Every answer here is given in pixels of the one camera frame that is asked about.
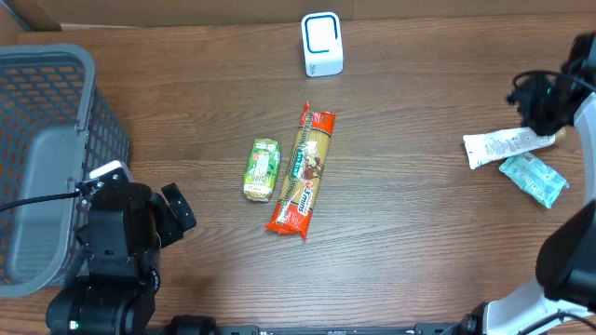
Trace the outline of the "teal snack packet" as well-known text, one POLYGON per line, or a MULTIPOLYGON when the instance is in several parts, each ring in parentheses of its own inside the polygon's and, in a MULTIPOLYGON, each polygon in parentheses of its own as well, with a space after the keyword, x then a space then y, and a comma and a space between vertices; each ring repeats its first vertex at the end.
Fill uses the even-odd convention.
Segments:
POLYGON ((532 153, 509 157, 499 171, 545 208, 552 208, 561 191, 569 187, 563 176, 532 153))

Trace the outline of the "white Pantene tube gold cap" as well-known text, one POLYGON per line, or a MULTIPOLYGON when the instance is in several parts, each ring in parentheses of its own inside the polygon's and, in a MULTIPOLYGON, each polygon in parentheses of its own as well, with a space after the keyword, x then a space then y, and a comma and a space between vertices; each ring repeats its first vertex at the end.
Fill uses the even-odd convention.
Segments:
POLYGON ((564 127, 549 136, 539 136, 529 127, 516 127, 484 134, 464 135, 462 139, 469 167, 476 169, 497 160, 549 147, 565 137, 564 127))

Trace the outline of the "green yellow snack bar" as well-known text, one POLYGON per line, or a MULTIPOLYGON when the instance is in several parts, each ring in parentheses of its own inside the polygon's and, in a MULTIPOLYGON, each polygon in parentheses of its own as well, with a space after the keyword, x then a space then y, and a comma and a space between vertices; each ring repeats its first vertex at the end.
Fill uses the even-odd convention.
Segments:
POLYGON ((256 139, 244 173, 243 194, 253 202, 267 203, 274 192, 281 161, 277 141, 256 139))

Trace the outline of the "spaghetti pack with red ends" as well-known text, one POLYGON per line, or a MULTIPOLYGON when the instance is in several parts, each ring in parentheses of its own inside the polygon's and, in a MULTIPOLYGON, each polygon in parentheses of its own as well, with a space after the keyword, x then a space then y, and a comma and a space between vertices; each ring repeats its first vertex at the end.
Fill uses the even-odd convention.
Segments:
POLYGON ((306 102, 282 190, 264 228, 306 239, 331 144, 335 113, 314 112, 306 102))

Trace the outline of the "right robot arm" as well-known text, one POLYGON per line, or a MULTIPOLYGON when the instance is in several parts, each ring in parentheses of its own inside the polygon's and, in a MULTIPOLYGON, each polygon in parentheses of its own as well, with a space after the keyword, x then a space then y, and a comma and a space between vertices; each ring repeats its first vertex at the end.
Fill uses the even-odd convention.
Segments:
POLYGON ((508 104, 521 115, 518 128, 466 135, 471 168, 500 161, 500 171, 550 207, 567 181, 534 152, 576 129, 585 167, 584 206, 543 243, 535 276, 507 297, 483 302, 458 323, 418 324, 417 334, 543 334, 595 313, 595 35, 578 35, 558 72, 533 70, 512 79, 508 104))

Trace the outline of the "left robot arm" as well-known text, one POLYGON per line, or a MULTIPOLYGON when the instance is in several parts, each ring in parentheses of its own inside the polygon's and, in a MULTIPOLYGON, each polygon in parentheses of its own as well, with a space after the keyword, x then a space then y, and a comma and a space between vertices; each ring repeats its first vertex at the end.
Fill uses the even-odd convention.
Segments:
POLYGON ((196 227, 178 186, 105 186, 90 198, 82 249, 47 308, 53 334, 149 334, 161 285, 160 252, 196 227))

